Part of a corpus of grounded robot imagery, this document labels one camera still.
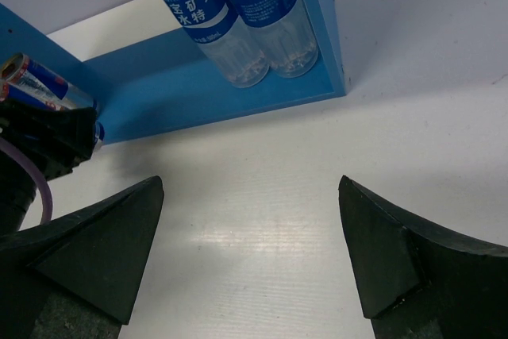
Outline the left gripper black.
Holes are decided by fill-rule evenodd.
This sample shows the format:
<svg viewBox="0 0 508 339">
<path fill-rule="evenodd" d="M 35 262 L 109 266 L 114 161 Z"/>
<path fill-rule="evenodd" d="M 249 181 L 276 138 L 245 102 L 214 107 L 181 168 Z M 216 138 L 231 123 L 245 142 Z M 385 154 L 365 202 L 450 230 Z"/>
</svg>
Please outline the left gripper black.
<svg viewBox="0 0 508 339">
<path fill-rule="evenodd" d="M 1 137 L 25 154 L 46 180 L 72 172 L 92 157 L 97 113 L 92 108 L 51 111 L 15 100 L 1 103 Z M 30 174 L 1 153 L 1 235 L 21 228 L 36 195 Z"/>
</svg>

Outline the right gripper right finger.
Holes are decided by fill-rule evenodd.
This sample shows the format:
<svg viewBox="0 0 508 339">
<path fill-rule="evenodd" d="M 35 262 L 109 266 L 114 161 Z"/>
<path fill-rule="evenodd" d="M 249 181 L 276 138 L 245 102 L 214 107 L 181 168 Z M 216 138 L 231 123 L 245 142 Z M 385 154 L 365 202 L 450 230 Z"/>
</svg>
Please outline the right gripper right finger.
<svg viewBox="0 0 508 339">
<path fill-rule="evenodd" d="M 507 248 L 398 207 L 347 176 L 341 224 L 377 338 L 505 338 Z"/>
</svg>

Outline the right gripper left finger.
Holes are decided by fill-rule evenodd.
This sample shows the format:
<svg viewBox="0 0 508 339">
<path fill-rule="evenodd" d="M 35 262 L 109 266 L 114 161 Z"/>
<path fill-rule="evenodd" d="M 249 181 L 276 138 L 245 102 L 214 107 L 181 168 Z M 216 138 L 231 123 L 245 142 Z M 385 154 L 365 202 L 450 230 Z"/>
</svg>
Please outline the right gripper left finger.
<svg viewBox="0 0 508 339">
<path fill-rule="evenodd" d="M 164 201 L 159 176 L 1 237 L 3 338 L 117 338 L 129 324 Z"/>
</svg>

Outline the Red Bull can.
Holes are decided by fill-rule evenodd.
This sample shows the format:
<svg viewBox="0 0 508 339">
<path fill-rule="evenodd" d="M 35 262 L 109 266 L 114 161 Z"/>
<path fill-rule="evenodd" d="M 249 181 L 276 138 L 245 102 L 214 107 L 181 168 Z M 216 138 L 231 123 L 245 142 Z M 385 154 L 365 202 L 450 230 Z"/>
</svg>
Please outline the Red Bull can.
<svg viewBox="0 0 508 339">
<path fill-rule="evenodd" d="M 93 108 L 99 111 L 94 98 L 21 52 L 2 65 L 1 79 L 54 110 Z"/>
<path fill-rule="evenodd" d="M 24 103 L 28 106 L 36 107 L 37 109 L 42 110 L 51 110 L 51 111 L 67 111 L 67 110 L 76 110 L 74 106 L 62 106 L 58 102 L 55 101 L 46 101 L 42 98 L 38 98 L 34 95 L 23 91 L 19 87 L 15 86 L 12 83 L 9 83 L 5 80 L 1 80 L 1 102 L 4 102 L 7 99 L 17 100 L 21 103 Z M 102 143 L 105 137 L 105 130 L 103 125 L 96 121 L 94 125 L 94 150 L 98 151 L 102 147 Z"/>
</svg>

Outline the blue and yellow shelf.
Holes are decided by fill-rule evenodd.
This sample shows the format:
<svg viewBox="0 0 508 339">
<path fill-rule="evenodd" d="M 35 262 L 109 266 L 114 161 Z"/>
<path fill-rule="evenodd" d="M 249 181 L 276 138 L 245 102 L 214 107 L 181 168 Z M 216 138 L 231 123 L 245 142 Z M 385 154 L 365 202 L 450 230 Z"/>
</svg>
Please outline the blue and yellow shelf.
<svg viewBox="0 0 508 339">
<path fill-rule="evenodd" d="M 303 0 L 321 56 L 294 79 L 267 75 L 237 89 L 181 30 L 81 61 L 6 7 L 1 57 L 24 52 L 96 97 L 106 141 L 117 143 L 344 96 L 334 0 Z"/>
</svg>

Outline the left Pocari Sweat bottle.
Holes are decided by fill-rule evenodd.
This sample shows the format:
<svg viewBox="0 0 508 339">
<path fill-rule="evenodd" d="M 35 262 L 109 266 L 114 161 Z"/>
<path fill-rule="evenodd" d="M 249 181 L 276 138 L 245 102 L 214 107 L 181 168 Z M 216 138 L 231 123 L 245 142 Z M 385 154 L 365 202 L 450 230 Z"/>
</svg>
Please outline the left Pocari Sweat bottle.
<svg viewBox="0 0 508 339">
<path fill-rule="evenodd" d="M 259 83 L 269 63 L 230 0 L 164 0 L 186 34 L 235 87 Z"/>
</svg>

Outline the pocari sweat bottle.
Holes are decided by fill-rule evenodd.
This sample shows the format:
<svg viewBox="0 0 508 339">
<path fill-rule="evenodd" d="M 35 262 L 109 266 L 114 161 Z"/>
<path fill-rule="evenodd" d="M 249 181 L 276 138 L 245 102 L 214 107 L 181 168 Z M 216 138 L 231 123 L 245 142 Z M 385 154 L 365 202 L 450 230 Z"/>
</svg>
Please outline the pocari sweat bottle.
<svg viewBox="0 0 508 339">
<path fill-rule="evenodd" d="M 306 74 L 319 56 L 303 0 L 231 0 L 271 69 L 283 78 Z"/>
<path fill-rule="evenodd" d="M 269 63 L 230 0 L 164 0 L 186 34 L 235 87 L 259 83 Z"/>
</svg>

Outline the right Pocari Sweat bottle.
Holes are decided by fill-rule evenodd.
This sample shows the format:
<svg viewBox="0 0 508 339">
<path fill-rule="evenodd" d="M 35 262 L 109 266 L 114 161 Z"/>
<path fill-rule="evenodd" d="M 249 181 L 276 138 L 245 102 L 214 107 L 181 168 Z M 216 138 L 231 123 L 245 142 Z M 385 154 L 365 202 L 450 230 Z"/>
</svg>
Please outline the right Pocari Sweat bottle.
<svg viewBox="0 0 508 339">
<path fill-rule="evenodd" d="M 306 74 L 319 56 L 303 0 L 231 0 L 271 69 L 283 78 Z"/>
</svg>

